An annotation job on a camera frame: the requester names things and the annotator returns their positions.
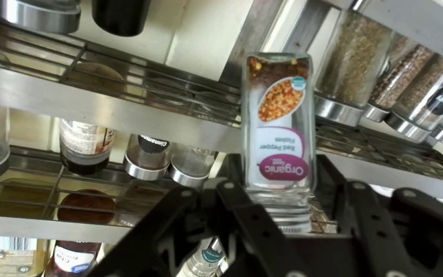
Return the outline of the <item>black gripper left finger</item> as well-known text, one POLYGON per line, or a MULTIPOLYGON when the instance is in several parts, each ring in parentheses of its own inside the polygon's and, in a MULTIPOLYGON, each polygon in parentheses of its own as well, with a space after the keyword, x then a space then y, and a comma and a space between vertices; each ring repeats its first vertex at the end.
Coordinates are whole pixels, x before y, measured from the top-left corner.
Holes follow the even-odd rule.
POLYGON ((87 277, 173 277, 205 239, 228 258, 222 277, 287 277, 288 241, 262 205, 231 182, 176 188, 87 277))

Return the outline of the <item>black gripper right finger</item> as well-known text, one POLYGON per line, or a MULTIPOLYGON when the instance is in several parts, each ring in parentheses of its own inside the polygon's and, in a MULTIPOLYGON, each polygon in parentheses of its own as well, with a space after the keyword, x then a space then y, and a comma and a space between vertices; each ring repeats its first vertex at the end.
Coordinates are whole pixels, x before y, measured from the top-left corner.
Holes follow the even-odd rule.
POLYGON ((317 197, 327 216, 360 250, 365 277, 443 277, 443 204, 414 190, 380 196, 370 184, 347 181, 317 157, 317 197))

